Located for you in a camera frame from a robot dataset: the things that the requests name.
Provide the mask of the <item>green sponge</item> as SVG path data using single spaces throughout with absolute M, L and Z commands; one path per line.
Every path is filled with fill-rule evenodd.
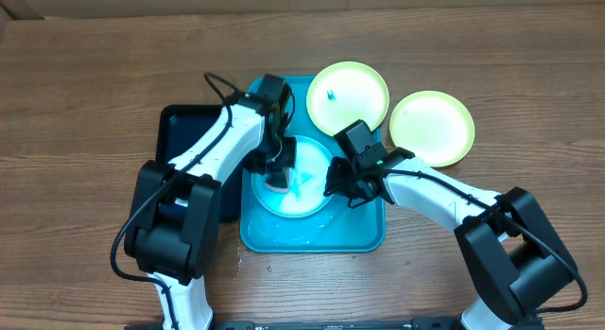
M 279 194 L 289 192 L 289 171 L 271 171 L 265 176 L 265 188 Z

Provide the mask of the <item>light blue plate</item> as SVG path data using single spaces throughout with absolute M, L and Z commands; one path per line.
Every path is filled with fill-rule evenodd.
M 329 200 L 323 195 L 327 170 L 333 158 L 320 142 L 296 135 L 295 167 L 289 169 L 288 191 L 272 191 L 267 175 L 253 173 L 251 186 L 263 207 L 280 217 L 307 217 L 318 212 Z

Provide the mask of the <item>yellow plate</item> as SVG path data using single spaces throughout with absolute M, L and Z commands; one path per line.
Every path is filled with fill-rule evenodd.
M 396 147 L 412 151 L 430 166 L 445 167 L 469 153 L 475 123 L 457 98 L 439 91 L 420 91 L 395 106 L 389 134 Z
M 329 136 L 359 119 L 375 130 L 389 110 L 389 89 L 369 65 L 342 61 L 314 77 L 307 91 L 306 109 L 313 124 Z

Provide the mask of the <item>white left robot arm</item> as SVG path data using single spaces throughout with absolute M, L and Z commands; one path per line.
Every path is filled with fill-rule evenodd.
M 221 95 L 221 113 L 198 141 L 168 164 L 140 169 L 130 216 L 112 244 L 119 277 L 153 284 L 164 319 L 161 329 L 206 329 L 213 312 L 197 297 L 216 250 L 221 188 L 245 167 L 269 188 L 289 189 L 296 140 L 285 136 L 295 105 L 284 78 L 266 74 L 256 91 Z

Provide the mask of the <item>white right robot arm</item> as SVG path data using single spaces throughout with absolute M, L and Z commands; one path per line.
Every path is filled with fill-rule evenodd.
M 459 182 L 411 151 L 387 151 L 357 120 L 334 136 L 344 155 L 332 160 L 325 195 L 351 208 L 381 199 L 418 212 L 453 233 L 477 300 L 456 329 L 514 329 L 550 312 L 546 302 L 572 282 L 576 262 L 544 210 L 527 190 L 505 194 Z

